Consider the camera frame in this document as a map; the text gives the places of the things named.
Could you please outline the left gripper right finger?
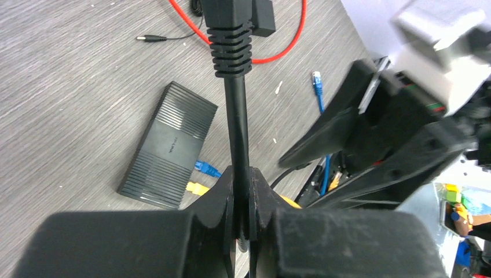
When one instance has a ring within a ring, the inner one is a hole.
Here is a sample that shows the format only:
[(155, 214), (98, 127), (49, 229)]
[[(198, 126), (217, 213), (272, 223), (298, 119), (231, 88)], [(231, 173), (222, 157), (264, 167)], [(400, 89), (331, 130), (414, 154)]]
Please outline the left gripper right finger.
[(250, 277), (445, 277), (423, 223), (396, 209), (286, 204), (251, 170)]

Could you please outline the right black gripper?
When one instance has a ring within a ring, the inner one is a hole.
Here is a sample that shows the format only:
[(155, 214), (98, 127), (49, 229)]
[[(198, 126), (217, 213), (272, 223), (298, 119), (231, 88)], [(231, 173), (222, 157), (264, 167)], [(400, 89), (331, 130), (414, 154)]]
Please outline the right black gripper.
[[(446, 118), (448, 107), (404, 72), (375, 72), (369, 60), (352, 62), (324, 112), (278, 161), (287, 169), (342, 150), (344, 173), (381, 163), (310, 204), (313, 209), (394, 209), (476, 143), (457, 127), (426, 126)], [(375, 93), (359, 114), (371, 81)]]

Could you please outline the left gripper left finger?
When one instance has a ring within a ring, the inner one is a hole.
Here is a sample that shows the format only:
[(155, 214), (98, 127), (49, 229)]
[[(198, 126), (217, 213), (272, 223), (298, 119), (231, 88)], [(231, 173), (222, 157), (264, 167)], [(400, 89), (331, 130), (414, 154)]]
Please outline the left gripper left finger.
[(14, 277), (233, 277), (232, 169), (185, 210), (47, 217)]

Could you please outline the black network switch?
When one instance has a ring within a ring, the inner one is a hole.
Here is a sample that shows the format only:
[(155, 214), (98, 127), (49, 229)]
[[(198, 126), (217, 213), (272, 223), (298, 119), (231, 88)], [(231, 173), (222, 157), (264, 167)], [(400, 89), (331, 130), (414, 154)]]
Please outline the black network switch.
[(170, 82), (117, 192), (163, 209), (178, 209), (217, 108), (179, 83)]

